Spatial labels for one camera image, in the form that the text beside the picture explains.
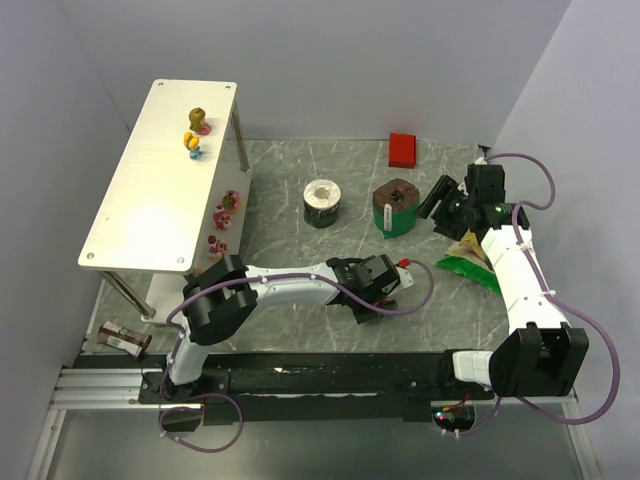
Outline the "strawberry cake toy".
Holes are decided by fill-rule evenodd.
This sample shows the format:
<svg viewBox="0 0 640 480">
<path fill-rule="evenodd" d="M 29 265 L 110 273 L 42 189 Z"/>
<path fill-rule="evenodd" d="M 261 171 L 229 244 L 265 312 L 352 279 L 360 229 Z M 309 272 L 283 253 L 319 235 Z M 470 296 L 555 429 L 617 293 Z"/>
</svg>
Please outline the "strawberry cake toy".
<svg viewBox="0 0 640 480">
<path fill-rule="evenodd" d="M 218 261 L 227 255 L 228 245 L 216 235 L 209 235 L 206 252 L 212 261 Z"/>
</svg>

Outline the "pink donut toy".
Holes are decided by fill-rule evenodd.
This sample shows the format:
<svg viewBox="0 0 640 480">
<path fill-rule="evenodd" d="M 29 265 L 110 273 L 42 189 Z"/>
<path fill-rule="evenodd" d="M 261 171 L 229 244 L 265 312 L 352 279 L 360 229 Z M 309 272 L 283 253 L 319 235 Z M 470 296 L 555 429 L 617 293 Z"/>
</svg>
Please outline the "pink donut toy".
<svg viewBox="0 0 640 480">
<path fill-rule="evenodd" d="M 222 200 L 221 207 L 229 214 L 234 214 L 241 205 L 241 194 L 237 190 L 228 190 Z"/>
</svg>

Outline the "yellow bee toy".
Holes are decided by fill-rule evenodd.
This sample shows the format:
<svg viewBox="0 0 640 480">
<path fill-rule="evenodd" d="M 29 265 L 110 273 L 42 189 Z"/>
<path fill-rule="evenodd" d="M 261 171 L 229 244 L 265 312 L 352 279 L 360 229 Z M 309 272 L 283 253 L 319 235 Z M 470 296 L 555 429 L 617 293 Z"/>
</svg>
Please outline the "yellow bee toy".
<svg viewBox="0 0 640 480">
<path fill-rule="evenodd" d="M 183 144 L 187 149 L 191 160 L 197 161 L 202 157 L 203 153 L 200 147 L 200 137 L 195 135 L 192 131 L 188 131 L 184 134 Z"/>
</svg>

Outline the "olive round toy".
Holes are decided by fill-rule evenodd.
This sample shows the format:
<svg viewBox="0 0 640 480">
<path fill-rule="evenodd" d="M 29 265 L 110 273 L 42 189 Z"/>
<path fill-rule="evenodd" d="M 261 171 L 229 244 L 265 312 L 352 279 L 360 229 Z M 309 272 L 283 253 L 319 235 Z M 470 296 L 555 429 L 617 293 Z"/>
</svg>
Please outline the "olive round toy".
<svg viewBox="0 0 640 480">
<path fill-rule="evenodd" d="M 193 108 L 188 115 L 189 129 L 201 136 L 206 136 L 211 132 L 211 126 L 206 121 L 206 112 L 200 108 Z"/>
</svg>

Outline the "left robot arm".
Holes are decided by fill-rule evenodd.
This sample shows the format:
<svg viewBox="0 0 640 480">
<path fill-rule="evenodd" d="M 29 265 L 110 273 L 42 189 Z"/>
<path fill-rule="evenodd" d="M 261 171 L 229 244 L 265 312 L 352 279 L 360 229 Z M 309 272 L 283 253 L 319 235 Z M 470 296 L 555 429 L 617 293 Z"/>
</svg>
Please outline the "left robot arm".
<svg viewBox="0 0 640 480">
<path fill-rule="evenodd" d="M 184 305 L 168 322 L 179 330 L 167 355 L 164 398 L 201 377 L 212 347 L 232 337 L 255 312 L 283 304 L 348 307 L 365 323 L 397 307 L 392 296 L 411 286 L 411 275 L 386 255 L 330 258 L 302 268 L 260 268 L 230 255 L 189 280 Z"/>
</svg>

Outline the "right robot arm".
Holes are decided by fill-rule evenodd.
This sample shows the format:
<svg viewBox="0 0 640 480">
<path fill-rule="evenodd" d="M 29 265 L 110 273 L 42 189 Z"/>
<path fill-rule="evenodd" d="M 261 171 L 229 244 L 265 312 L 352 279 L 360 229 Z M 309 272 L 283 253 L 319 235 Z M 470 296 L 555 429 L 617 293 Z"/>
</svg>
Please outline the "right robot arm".
<svg viewBox="0 0 640 480">
<path fill-rule="evenodd" d="M 435 232 L 455 241 L 476 236 L 504 301 L 509 335 L 495 351 L 457 350 L 452 373 L 502 397 L 566 396 L 586 356 L 589 340 L 554 306 L 542 276 L 524 210 L 505 200 L 500 165 L 471 164 L 463 182 L 441 176 L 416 212 Z"/>
</svg>

